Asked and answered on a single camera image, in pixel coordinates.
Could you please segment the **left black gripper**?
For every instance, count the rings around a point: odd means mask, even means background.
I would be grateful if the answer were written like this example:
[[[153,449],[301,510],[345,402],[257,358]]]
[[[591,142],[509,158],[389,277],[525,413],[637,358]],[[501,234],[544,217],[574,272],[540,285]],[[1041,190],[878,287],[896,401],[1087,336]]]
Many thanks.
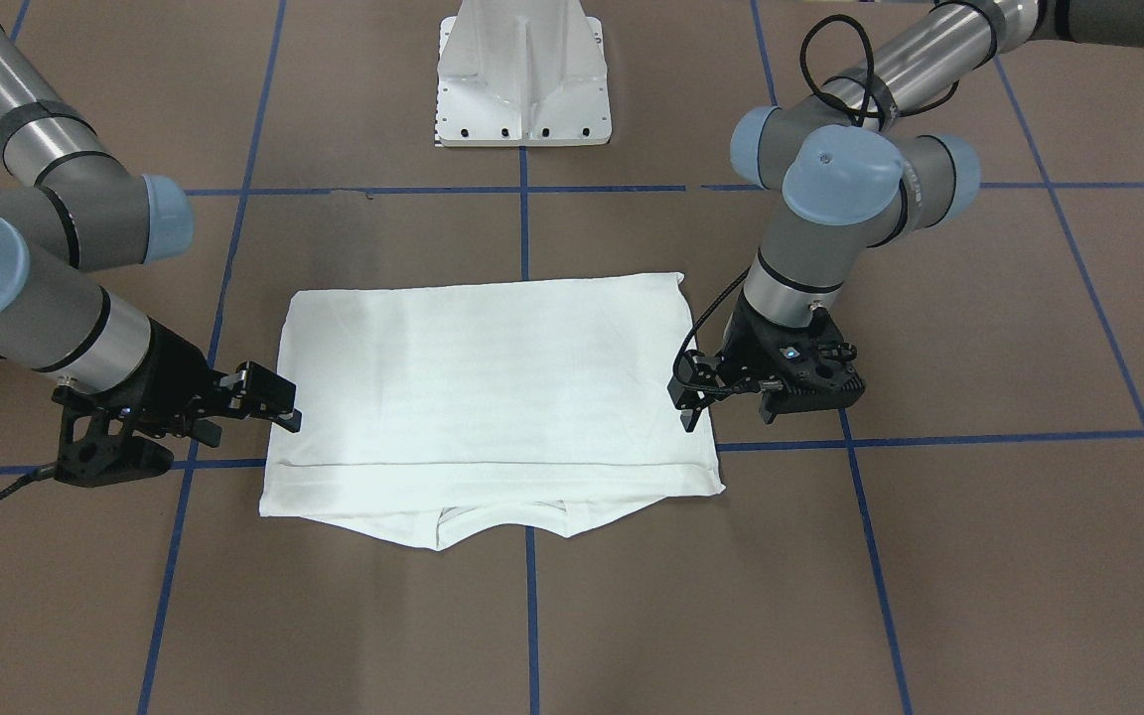
[[[712,313],[700,313],[672,363],[668,394],[685,432],[694,432],[704,410],[732,395],[758,394],[758,415],[771,426],[785,413],[848,408],[866,392],[855,370],[858,350],[825,307],[809,309],[807,326],[791,329],[737,299],[722,348],[705,355],[693,339]]]

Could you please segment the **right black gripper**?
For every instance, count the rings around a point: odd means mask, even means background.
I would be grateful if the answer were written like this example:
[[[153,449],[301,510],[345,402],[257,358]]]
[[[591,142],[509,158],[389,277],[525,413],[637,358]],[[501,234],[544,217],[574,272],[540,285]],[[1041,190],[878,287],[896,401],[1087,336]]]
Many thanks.
[[[121,384],[100,394],[58,386],[51,394],[63,408],[55,480],[96,488],[160,476],[176,458],[159,439],[182,436],[217,447],[215,418],[260,418],[301,431],[303,412],[295,410],[289,380],[257,362],[236,372],[210,370],[194,344],[158,321],[149,326],[145,360]]]

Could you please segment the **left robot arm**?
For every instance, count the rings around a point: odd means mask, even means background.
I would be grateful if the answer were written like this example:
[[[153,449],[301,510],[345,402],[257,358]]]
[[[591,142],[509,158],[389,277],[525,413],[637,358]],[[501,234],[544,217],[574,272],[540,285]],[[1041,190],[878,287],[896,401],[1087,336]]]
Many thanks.
[[[900,119],[950,101],[991,59],[1034,40],[1144,49],[1144,1],[935,1],[873,49],[836,14],[799,51],[808,87],[794,108],[755,108],[737,124],[730,160],[750,185],[781,196],[734,297],[717,353],[686,337],[668,386],[682,429],[732,395],[758,394],[760,418],[844,410],[866,389],[831,309],[864,251],[954,219],[982,185],[974,148],[925,134],[891,140]]]

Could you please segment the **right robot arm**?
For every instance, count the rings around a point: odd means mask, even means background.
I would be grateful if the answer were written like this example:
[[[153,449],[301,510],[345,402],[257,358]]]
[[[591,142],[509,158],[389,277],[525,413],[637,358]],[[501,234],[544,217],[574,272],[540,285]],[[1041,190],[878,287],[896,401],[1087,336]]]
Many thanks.
[[[178,183],[133,175],[0,24],[0,358],[50,379],[58,452],[11,484],[96,488],[168,472],[164,436],[216,447],[220,418],[297,432],[296,388],[243,362],[232,372],[92,277],[185,253],[194,209]]]

